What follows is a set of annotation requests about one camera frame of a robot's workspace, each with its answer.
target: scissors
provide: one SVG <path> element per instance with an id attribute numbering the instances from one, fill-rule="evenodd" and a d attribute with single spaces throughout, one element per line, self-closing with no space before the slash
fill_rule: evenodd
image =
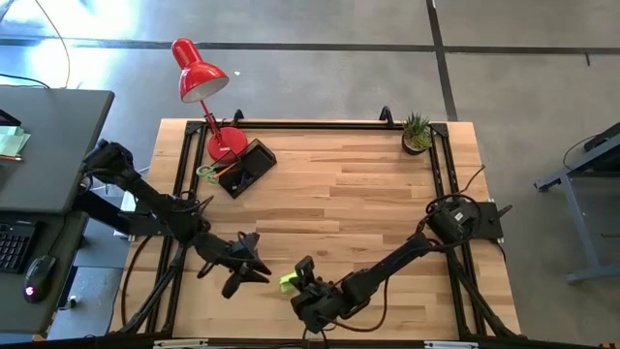
<path id="1" fill-rule="evenodd" d="M 211 184 L 217 184 L 220 181 L 220 176 L 232 169 L 234 165 L 236 162 L 228 165 L 224 170 L 221 170 L 222 167 L 200 166 L 196 169 L 196 175 L 206 177 L 206 180 Z"/>

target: computer mouse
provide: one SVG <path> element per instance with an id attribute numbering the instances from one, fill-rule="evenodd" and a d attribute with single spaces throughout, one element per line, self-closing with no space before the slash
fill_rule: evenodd
<path id="1" fill-rule="evenodd" d="M 56 258 L 44 255 L 32 261 L 23 282 L 23 297 L 28 302 L 39 302 L 47 297 L 49 282 L 53 274 Z"/>

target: black pen holder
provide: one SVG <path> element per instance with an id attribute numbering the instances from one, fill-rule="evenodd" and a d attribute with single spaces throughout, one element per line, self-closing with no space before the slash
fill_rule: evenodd
<path id="1" fill-rule="evenodd" d="M 230 169 L 222 173 L 218 180 L 220 186 L 233 199 L 241 195 L 277 163 L 273 152 L 259 140 L 253 140 L 237 155 L 227 154 L 224 157 L 229 162 L 233 156 L 236 158 L 236 162 Z"/>

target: wooden table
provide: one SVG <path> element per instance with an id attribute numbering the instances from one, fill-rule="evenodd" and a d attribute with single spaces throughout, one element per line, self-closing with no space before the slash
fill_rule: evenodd
<path id="1" fill-rule="evenodd" d="M 148 182 L 162 193 L 172 192 L 186 122 L 162 120 L 148 176 Z M 469 122 L 448 126 L 458 181 L 464 186 L 481 166 L 474 126 Z M 248 129 L 246 134 L 249 141 L 258 138 L 269 147 L 278 164 L 236 200 L 206 180 L 200 182 L 198 196 L 215 195 L 205 212 L 213 233 L 228 239 L 236 239 L 239 230 L 261 234 L 260 256 L 273 271 L 271 282 L 242 284 L 232 299 L 225 300 L 220 293 L 229 273 L 215 268 L 198 280 L 203 261 L 191 250 L 178 301 L 175 337 L 299 339 L 303 324 L 293 313 L 291 295 L 280 293 L 279 277 L 294 271 L 294 265 L 306 255 L 314 258 L 315 273 L 325 279 L 337 280 L 352 270 L 371 266 L 413 232 L 426 204 L 436 197 L 428 154 L 405 154 L 400 131 Z M 188 164 L 194 163 L 196 142 Z M 443 168 L 444 155 L 441 149 L 438 152 Z M 211 162 L 206 153 L 203 162 Z M 189 171 L 191 166 L 184 188 L 189 185 Z M 467 194 L 479 201 L 488 199 L 483 174 L 476 177 Z M 139 256 L 127 290 L 129 316 L 153 286 L 161 244 L 161 238 L 154 238 Z M 128 263 L 137 245 L 132 245 Z M 489 241 L 475 240 L 472 250 L 480 291 L 505 324 L 518 333 L 499 249 Z M 379 321 L 382 289 L 349 324 L 371 327 Z M 119 299 L 112 330 L 120 327 Z M 167 299 L 168 293 L 159 324 L 163 323 Z M 464 301 L 468 325 L 473 329 L 471 303 L 467 296 Z M 351 333 L 337 329 L 328 337 L 456 339 L 446 257 L 428 254 L 390 279 L 387 319 L 379 330 Z"/>

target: green sponge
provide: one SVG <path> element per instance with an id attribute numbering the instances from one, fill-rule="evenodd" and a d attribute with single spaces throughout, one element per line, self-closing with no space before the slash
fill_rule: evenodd
<path id="1" fill-rule="evenodd" d="M 280 277 L 280 292 L 283 295 L 289 294 L 290 292 L 295 290 L 295 286 L 291 283 L 291 279 L 297 277 L 296 272 L 291 272 L 290 274 L 286 274 Z"/>

